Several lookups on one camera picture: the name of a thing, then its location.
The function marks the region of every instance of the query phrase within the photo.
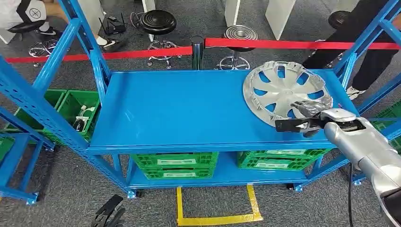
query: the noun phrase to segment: blue metal shelf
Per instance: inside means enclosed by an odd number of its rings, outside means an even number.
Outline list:
[[[331,70],[313,70],[334,99],[357,114]],[[278,133],[248,108],[242,86],[249,70],[113,73],[87,152],[124,154],[252,149],[332,148],[321,131]]]
[[[130,180],[130,188],[132,189],[308,182],[303,171],[240,169],[236,164],[235,152],[221,152],[219,154],[212,178],[149,180],[139,168],[136,167],[133,171]]]
[[[246,183],[294,183],[295,190],[301,191],[302,186],[348,163],[344,156],[339,156],[320,166],[321,157],[308,176],[303,172],[238,169],[233,159],[235,152],[228,151],[331,148],[333,145],[322,132],[310,139],[296,133],[277,133],[254,116],[242,95],[243,81],[249,72],[246,70],[111,72],[78,0],[59,0],[59,3],[70,23],[34,84],[27,83],[0,56],[0,91],[119,186],[129,198],[135,195],[136,188]],[[334,69],[312,70],[326,81],[334,107],[358,114],[344,91],[354,63],[383,30],[401,43],[401,33],[390,23],[400,11],[401,0],[389,0],[352,48],[344,52]],[[43,98],[75,34],[91,60],[102,104],[91,144]],[[192,46],[196,69],[201,68],[203,59],[200,46]],[[398,85],[400,81],[401,76],[393,83]],[[365,111],[394,88],[395,85],[387,85],[361,110]],[[52,148],[52,143],[18,120],[6,114],[1,116],[14,122],[23,132],[29,132],[41,145]],[[387,136],[401,133],[397,128],[400,122],[385,132]],[[148,180],[132,159],[129,159],[124,177],[118,155],[183,151],[227,152],[221,153],[214,177],[196,180]],[[112,155],[113,165],[102,154]]]

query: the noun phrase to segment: red barrier rope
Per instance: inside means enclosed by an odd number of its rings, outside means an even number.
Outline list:
[[[253,47],[265,49],[338,49],[347,50],[354,43],[339,42],[302,42],[302,41],[276,41],[276,40],[238,40],[222,38],[206,38],[208,47]],[[400,46],[394,43],[373,43],[369,49],[399,50]]]
[[[206,38],[206,47],[252,47],[263,49],[338,49],[347,50],[354,43],[340,42],[304,42],[304,41],[276,41],[276,40],[236,40],[222,38]],[[369,46],[371,50],[399,50],[400,46],[394,43],[373,43]],[[141,50],[141,51],[123,51],[115,53],[104,53],[105,59],[124,59],[124,58],[149,58],[151,56],[177,56],[191,55],[192,47],[184,46],[177,48],[168,48],[160,50]],[[48,57],[25,57],[25,58],[7,58],[8,63],[30,63],[46,62]],[[87,61],[86,54],[66,55],[63,61]]]
[[[141,50],[141,51],[123,51],[114,53],[104,53],[105,59],[123,59],[123,58],[149,58],[151,56],[177,56],[192,55],[191,46],[183,46],[159,50]],[[33,63],[46,62],[49,57],[26,57],[26,58],[6,58],[8,63]],[[66,55],[63,61],[87,61],[86,54]]]

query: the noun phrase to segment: blue shelf surface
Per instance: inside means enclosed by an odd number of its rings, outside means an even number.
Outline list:
[[[312,71],[326,81],[334,107],[357,114],[332,70]],[[322,131],[312,138],[278,133],[256,117],[242,92],[248,73],[114,72],[87,151],[124,154],[334,147]]]
[[[267,183],[303,183],[307,182],[305,173],[301,171],[273,171],[240,169],[236,165],[235,152],[221,152],[212,178],[205,179],[166,179],[149,180],[136,167],[130,181],[130,188],[168,188],[168,187],[197,187],[225,186]]]

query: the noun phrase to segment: yellow floor tape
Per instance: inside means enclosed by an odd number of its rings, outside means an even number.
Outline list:
[[[263,218],[259,212],[258,202],[256,201],[255,191],[253,185],[246,186],[251,202],[253,214],[227,216],[227,217],[213,217],[213,218],[184,218],[183,217],[183,196],[181,194],[181,187],[177,188],[177,207],[178,207],[178,225],[179,226],[213,226],[213,225],[227,225],[235,223],[244,223],[252,221],[262,221]]]

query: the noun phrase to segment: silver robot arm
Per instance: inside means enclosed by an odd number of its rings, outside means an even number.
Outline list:
[[[366,174],[386,222],[401,227],[401,157],[386,137],[367,119],[344,109],[322,108],[312,102],[296,103],[294,107],[309,118],[278,120],[276,130],[303,132],[310,137],[323,128],[327,139]]]
[[[344,131],[336,122],[328,122],[324,134],[370,180],[386,222],[401,227],[401,157],[367,119],[354,121],[364,129]]]

